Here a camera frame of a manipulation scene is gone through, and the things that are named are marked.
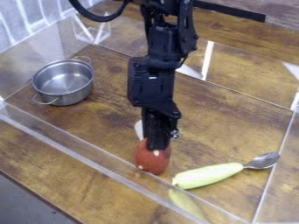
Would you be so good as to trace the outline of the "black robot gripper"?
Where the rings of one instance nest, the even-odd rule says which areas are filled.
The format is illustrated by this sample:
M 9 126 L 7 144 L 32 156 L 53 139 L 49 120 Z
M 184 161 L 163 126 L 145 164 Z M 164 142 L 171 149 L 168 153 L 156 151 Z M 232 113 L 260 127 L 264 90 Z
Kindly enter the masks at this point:
M 133 57 L 127 68 L 127 98 L 141 107 L 143 137 L 147 149 L 164 150 L 180 131 L 181 112 L 173 102 L 173 80 L 177 62 Z

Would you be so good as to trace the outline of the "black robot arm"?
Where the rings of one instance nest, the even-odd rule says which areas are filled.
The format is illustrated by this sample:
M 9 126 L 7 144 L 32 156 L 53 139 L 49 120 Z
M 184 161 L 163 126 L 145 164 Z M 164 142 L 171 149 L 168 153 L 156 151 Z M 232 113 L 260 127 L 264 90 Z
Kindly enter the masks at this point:
M 163 150 L 179 136 L 175 70 L 196 50 L 192 0 L 141 0 L 147 55 L 128 61 L 127 98 L 141 109 L 145 148 Z

